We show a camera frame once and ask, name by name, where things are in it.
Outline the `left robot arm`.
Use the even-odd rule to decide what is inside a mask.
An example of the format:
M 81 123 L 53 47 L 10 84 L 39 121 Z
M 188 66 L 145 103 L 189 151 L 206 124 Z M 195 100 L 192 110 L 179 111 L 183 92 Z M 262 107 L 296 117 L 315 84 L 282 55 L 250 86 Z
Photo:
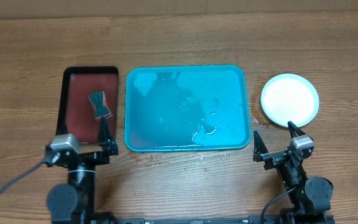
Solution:
M 54 186 L 46 204 L 52 223 L 115 224 L 112 212 L 96 211 L 96 166 L 110 163 L 118 147 L 106 118 L 101 118 L 97 137 L 100 151 L 81 153 L 81 144 L 72 134 L 56 136 L 45 148 L 47 167 L 59 166 L 68 171 L 67 183 Z

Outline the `light blue plate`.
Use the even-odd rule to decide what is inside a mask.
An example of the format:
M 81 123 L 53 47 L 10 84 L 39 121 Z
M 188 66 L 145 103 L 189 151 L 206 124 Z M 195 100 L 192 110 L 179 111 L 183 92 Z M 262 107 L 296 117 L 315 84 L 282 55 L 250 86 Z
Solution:
M 319 95 L 307 79 L 292 73 L 271 78 L 260 94 L 260 105 L 273 123 L 287 127 L 291 121 L 298 127 L 310 123 L 319 110 Z

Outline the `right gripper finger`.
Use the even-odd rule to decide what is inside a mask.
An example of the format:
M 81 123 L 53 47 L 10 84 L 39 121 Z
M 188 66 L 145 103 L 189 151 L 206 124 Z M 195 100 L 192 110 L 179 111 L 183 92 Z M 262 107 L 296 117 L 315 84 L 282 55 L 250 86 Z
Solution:
M 300 128 L 298 128 L 292 121 L 289 121 L 287 125 L 291 138 L 305 135 L 305 133 Z
M 260 137 L 257 130 L 254 130 L 254 155 L 253 161 L 254 162 L 262 162 L 264 161 L 264 157 L 269 155 L 269 152 Z

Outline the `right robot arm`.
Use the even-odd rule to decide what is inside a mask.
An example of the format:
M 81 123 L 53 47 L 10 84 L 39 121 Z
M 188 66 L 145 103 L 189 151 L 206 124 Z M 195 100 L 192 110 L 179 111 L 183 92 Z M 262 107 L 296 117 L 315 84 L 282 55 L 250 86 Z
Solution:
M 285 187 L 285 192 L 269 201 L 259 216 L 250 216 L 250 223 L 334 223 L 333 216 L 327 216 L 331 209 L 333 183 L 324 177 L 307 177 L 303 161 L 312 155 L 314 140 L 288 122 L 291 141 L 289 146 L 273 154 L 268 152 L 258 131 L 254 131 L 253 161 L 263 162 L 264 169 L 276 169 Z M 278 215 L 266 215 L 273 203 L 284 196 L 289 196 L 290 208 L 283 208 Z

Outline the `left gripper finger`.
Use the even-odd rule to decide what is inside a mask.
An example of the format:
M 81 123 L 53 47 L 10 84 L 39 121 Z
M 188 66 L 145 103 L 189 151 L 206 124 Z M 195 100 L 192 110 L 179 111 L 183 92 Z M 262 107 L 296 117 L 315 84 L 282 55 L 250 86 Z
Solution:
M 104 152 L 107 152 L 109 155 L 118 155 L 118 146 L 110 132 L 108 121 L 104 116 L 100 119 L 97 141 Z
M 68 134 L 67 125 L 66 125 L 65 123 L 62 123 L 62 124 L 57 128 L 57 134 L 58 134 L 58 135 Z

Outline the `green and red sponge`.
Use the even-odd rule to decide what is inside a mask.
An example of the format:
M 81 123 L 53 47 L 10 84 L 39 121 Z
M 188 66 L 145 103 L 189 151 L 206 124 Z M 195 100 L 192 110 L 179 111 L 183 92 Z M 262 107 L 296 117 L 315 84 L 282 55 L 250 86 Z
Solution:
M 104 91 L 96 91 L 88 95 L 88 99 L 94 108 L 94 119 L 100 120 L 101 118 L 109 118 L 112 112 L 106 101 Z

